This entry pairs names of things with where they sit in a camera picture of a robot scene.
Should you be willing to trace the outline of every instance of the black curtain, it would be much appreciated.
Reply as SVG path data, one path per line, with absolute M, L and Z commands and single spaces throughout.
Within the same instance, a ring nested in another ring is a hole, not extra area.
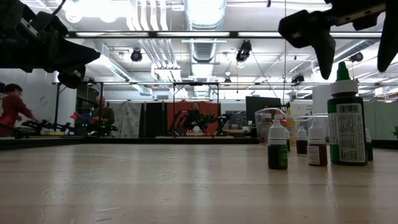
M 167 132 L 167 103 L 145 103 L 141 106 L 140 138 L 156 138 Z

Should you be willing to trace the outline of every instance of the dark liquid bottle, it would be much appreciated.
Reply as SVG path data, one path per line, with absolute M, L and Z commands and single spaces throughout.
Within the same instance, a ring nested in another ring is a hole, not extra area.
M 290 132 L 285 128 L 287 151 L 290 152 Z
M 325 167 L 328 165 L 328 152 L 323 129 L 318 121 L 314 121 L 308 129 L 308 164 L 310 166 Z
M 307 153 L 307 132 L 305 131 L 303 126 L 300 126 L 297 131 L 297 154 L 306 154 Z
M 349 77 L 344 62 L 338 64 L 337 80 L 330 85 L 328 100 L 330 159 L 332 164 L 366 166 L 363 99 L 356 96 L 358 82 Z
M 368 152 L 368 161 L 373 161 L 373 146 L 372 146 L 372 139 L 371 139 L 371 135 L 369 133 L 369 130 L 366 128 L 365 129 L 366 132 L 366 144 L 365 144 L 365 148 Z
M 275 119 L 269 129 L 268 138 L 268 168 L 276 170 L 287 169 L 287 145 L 285 128 L 280 120 Z

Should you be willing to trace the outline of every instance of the red shirt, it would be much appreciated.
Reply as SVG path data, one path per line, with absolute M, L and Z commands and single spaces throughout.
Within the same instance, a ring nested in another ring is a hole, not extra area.
M 19 113 L 28 118 L 33 117 L 31 110 L 26 107 L 25 103 L 19 96 L 14 94 L 6 95 L 2 99 L 2 115 L 0 116 L 0 123 L 14 127 Z M 0 136 L 10 136 L 11 134 L 11 130 L 0 128 Z

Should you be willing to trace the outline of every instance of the green bottle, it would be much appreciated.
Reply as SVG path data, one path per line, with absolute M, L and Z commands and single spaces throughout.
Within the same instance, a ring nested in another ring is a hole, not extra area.
M 337 80 L 330 85 L 328 130 L 332 164 L 366 166 L 363 99 L 356 96 L 358 82 L 349 77 L 344 62 L 338 64 Z

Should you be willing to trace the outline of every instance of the green bottle cap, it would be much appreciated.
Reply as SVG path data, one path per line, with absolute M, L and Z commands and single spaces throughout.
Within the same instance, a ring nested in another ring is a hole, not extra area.
M 338 64 L 337 70 L 337 80 L 336 81 L 343 81 L 343 80 L 350 80 L 349 72 L 345 62 L 340 62 Z

